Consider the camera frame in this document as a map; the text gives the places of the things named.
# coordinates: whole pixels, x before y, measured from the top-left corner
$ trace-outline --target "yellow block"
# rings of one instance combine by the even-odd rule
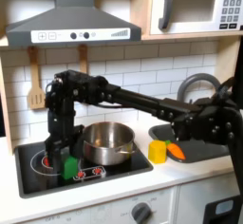
[[[166,143],[153,140],[149,144],[148,158],[154,163],[164,163],[166,161]]]

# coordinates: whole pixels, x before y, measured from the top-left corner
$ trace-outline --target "green object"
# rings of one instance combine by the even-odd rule
[[[171,144],[171,141],[170,141],[170,140],[166,140],[166,141],[165,141],[165,144],[166,144],[166,145]]]
[[[78,168],[78,160],[69,156],[63,162],[61,176],[67,180],[73,178],[78,175],[79,168]]]

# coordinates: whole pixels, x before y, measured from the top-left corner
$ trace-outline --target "black knob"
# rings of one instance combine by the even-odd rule
[[[138,224],[142,224],[151,214],[151,209],[146,203],[139,203],[132,210],[132,216]]]
[[[85,38],[85,39],[88,39],[88,38],[89,38],[89,33],[88,33],[88,32],[85,32],[85,33],[84,33],[84,38]]]
[[[72,33],[70,34],[70,37],[71,37],[72,39],[76,39],[76,38],[77,38],[77,34],[76,34],[75,32],[72,32]]]

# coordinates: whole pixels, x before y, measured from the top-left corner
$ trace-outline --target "microwave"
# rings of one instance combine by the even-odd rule
[[[243,29],[243,0],[153,0],[150,34]]]

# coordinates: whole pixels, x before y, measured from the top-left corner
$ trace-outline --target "microwave keypad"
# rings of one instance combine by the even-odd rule
[[[239,20],[242,0],[224,0],[220,22],[220,29],[235,29]]]

